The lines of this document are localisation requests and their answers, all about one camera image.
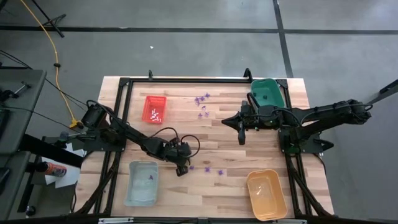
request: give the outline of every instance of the green plastic container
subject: green plastic container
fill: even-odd
[[[251,83],[251,93],[260,106],[274,105],[285,107],[285,101],[279,90],[278,83],[273,78],[254,80]]]

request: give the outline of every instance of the wooden tabletop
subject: wooden tabletop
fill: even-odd
[[[99,102],[114,107],[120,77],[104,77]],[[304,80],[287,79],[293,107],[308,108]],[[278,175],[288,208],[287,217],[293,217],[292,199],[286,163],[280,152],[276,131],[246,131],[246,144],[238,144],[238,133],[221,124],[240,110],[241,101],[250,91],[248,84],[225,83],[135,83],[132,90],[128,121],[140,132],[150,135],[160,128],[171,126],[180,136],[194,134],[201,141],[200,152],[192,158],[195,169],[177,177],[173,163],[158,161],[141,151],[132,142],[127,143],[119,166],[118,180],[113,199],[113,216],[129,217],[228,217],[254,218],[246,176],[254,170],[273,169]],[[201,106],[206,106],[208,118],[198,119],[203,113],[195,105],[196,96],[209,93]],[[141,121],[142,109],[147,95],[167,97],[163,124],[147,124]],[[121,102],[123,111],[124,99]],[[158,135],[172,139],[174,133],[166,130]],[[197,143],[189,141],[195,152]],[[76,187],[78,210],[88,200],[100,179],[103,152],[94,152],[84,162]],[[333,213],[331,199],[323,166],[311,154],[303,154],[303,164],[308,188],[330,213]],[[129,181],[129,163],[132,161],[156,161],[159,164],[158,195],[153,207],[127,207],[123,204]],[[304,212],[301,190],[298,189],[300,208]],[[104,191],[102,209],[105,206],[108,187]]]

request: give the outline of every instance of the gray floor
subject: gray floor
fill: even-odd
[[[63,26],[277,28],[272,0],[38,2],[52,16],[66,13],[67,17],[60,23]],[[285,29],[398,29],[395,0],[280,0],[279,5]],[[11,1],[6,9],[10,13],[1,12],[0,24],[35,25],[19,1]],[[66,32],[63,39],[56,33],[52,37],[62,64],[62,89],[73,92],[80,100],[97,99],[105,75],[146,75],[148,69],[155,75],[240,77],[249,67],[256,77],[286,77],[278,34]],[[305,79],[311,106],[350,98],[366,101],[394,81],[398,77],[397,38],[397,35],[286,35],[294,77]],[[33,68],[47,70],[49,80],[54,81],[53,51],[44,33],[0,31],[0,49]],[[73,109],[77,117],[83,115],[74,105]],[[70,122],[60,95],[48,84],[36,111],[65,124]],[[41,137],[64,130],[34,116],[28,132]],[[324,136],[335,138],[334,131]],[[343,157],[341,150],[349,149],[336,147],[325,154],[335,213],[347,218],[398,219],[397,214],[379,217],[363,206],[369,197],[357,191],[360,186],[352,178],[356,174],[350,171],[350,166],[360,161]],[[373,172],[372,175],[378,175],[382,170]],[[69,192],[65,192],[67,197],[57,206],[49,200],[40,200],[40,215],[67,212]],[[42,193],[50,199],[57,194],[64,193],[49,190]]]

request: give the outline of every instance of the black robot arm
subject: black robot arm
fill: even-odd
[[[321,141],[319,143],[323,151],[331,148],[333,147],[331,142],[322,141],[314,135],[341,124],[363,124],[371,117],[368,110],[372,107],[356,100],[341,101],[306,110],[279,108],[272,105],[259,106],[251,93],[248,93],[248,100],[242,102],[240,112],[221,122],[238,131],[238,141],[241,145],[245,143],[245,130],[279,129],[282,150],[299,146],[311,138]]]
[[[105,119],[107,114],[110,116],[110,124]],[[176,137],[170,141],[154,137],[154,135],[148,137],[116,117],[111,108],[97,102],[89,105],[81,121],[89,129],[87,136],[92,136],[91,139],[85,139],[85,145],[102,148],[124,147],[128,139],[140,145],[148,156],[176,164],[178,176],[188,172],[187,164],[190,163],[192,152],[187,142],[181,142],[174,128],[164,128],[173,129],[176,133]],[[90,147],[85,147],[85,150],[90,151]]]

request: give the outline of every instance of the orange plastic container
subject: orange plastic container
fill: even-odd
[[[251,172],[247,183],[253,213],[258,220],[276,220],[286,216],[287,207],[276,171]]]
[[[148,123],[162,124],[166,109],[165,96],[147,96],[142,120]]]

